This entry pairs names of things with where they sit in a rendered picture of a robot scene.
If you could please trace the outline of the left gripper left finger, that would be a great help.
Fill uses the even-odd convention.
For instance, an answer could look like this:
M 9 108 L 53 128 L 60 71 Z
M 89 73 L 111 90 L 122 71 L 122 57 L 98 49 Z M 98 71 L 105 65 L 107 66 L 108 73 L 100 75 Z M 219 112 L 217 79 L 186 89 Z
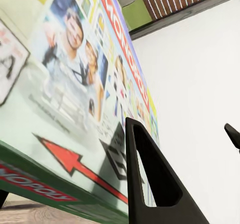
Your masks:
M 9 195 L 10 192 L 4 191 L 0 189 L 0 210 L 7 198 L 7 196 Z

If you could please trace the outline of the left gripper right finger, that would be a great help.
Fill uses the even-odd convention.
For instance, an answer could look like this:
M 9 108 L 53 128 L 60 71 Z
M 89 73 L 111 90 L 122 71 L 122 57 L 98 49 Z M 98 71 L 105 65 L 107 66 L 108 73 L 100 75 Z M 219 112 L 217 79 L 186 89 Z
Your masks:
M 125 118 L 129 224 L 210 224 L 144 125 Z M 145 204 L 137 151 L 156 207 Z

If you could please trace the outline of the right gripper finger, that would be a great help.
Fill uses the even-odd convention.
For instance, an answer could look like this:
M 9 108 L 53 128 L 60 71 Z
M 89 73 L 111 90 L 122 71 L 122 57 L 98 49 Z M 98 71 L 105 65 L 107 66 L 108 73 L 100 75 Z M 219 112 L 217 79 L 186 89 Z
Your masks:
M 240 132 L 238 132 L 235 128 L 233 128 L 230 124 L 225 124 L 224 129 L 228 134 L 230 140 L 234 144 L 234 146 L 240 150 Z

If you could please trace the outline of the board game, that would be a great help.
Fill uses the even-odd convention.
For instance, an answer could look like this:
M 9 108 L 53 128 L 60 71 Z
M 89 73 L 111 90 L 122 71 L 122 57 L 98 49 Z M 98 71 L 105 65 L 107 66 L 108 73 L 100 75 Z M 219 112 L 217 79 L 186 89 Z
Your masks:
M 117 0 L 0 0 L 0 190 L 129 224 L 126 117 L 160 148 Z M 145 204 L 157 207 L 137 157 Z

